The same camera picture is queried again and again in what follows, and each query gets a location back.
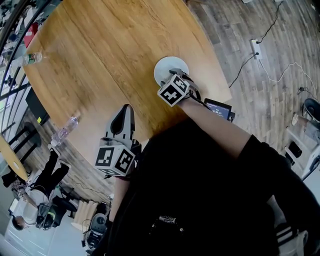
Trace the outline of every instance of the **person in white shirt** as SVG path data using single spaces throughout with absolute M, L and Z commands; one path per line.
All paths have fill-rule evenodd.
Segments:
M 21 231 L 37 223 L 38 206 L 49 203 L 51 192 L 71 168 L 71 165 L 59 160 L 61 167 L 53 173 L 58 158 L 59 153 L 51 146 L 49 161 L 34 183 L 33 188 L 28 193 L 26 193 L 24 189 L 20 190 L 21 196 L 23 197 L 22 200 L 27 201 L 27 204 L 21 216 L 14 216 L 12 218 L 12 224 L 17 230 Z

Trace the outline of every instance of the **wooden table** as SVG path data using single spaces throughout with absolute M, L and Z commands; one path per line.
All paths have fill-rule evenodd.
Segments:
M 24 70 L 52 120 L 61 127 L 81 112 L 69 141 L 90 163 L 123 104 L 135 111 L 140 142 L 186 118 L 157 96 L 154 67 L 163 57 L 187 63 L 203 99 L 231 98 L 213 47 L 182 0 L 64 0 L 28 52 L 45 57 Z
M 11 167 L 11 169 L 23 180 L 28 180 L 28 174 L 20 162 L 20 159 L 17 157 L 16 153 L 13 151 L 13 149 L 10 147 L 10 145 L 6 142 L 4 137 L 0 135 L 0 152 L 5 159 L 5 161 L 8 163 L 8 165 Z

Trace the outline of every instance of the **person's arm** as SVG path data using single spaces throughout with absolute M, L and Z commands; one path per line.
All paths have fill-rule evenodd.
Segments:
M 33 201 L 31 199 L 31 197 L 25 192 L 23 195 L 22 195 L 23 198 L 25 198 L 29 204 L 31 204 L 32 206 L 34 206 L 35 208 L 38 208 L 37 204 L 35 203 L 35 201 Z
M 180 108 L 228 154 L 237 159 L 251 135 L 192 98 L 179 102 Z
M 117 211 L 120 207 L 122 200 L 125 197 L 125 194 L 128 191 L 130 181 L 122 180 L 119 178 L 115 179 L 114 183 L 114 198 L 112 201 L 112 206 L 109 215 L 109 221 L 114 222 Z

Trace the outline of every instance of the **white sneaker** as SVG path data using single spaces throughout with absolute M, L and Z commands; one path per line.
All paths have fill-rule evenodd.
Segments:
M 291 120 L 291 124 L 293 126 L 295 126 L 296 123 L 298 122 L 298 118 L 299 118 L 299 115 L 296 112 L 293 112 L 293 116 L 292 116 L 292 120 Z
M 64 164 L 65 166 L 68 166 L 69 167 L 69 170 L 71 169 L 71 165 L 70 164 L 68 164 L 67 162 L 65 162 L 65 161 L 62 161 L 62 160 L 58 160 L 58 164 Z
M 51 144 L 48 144 L 48 149 L 51 151 L 51 149 L 54 150 L 54 152 L 58 155 L 58 158 L 60 157 L 60 153 L 58 152 L 58 150 L 52 146 Z

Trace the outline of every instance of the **power outlet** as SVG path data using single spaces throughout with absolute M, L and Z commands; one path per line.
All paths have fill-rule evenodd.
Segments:
M 262 52 L 261 52 L 260 44 L 258 44 L 257 42 L 258 42 L 257 39 L 250 40 L 251 48 L 254 54 L 259 53 L 259 55 L 254 56 L 254 58 L 256 60 L 262 60 Z

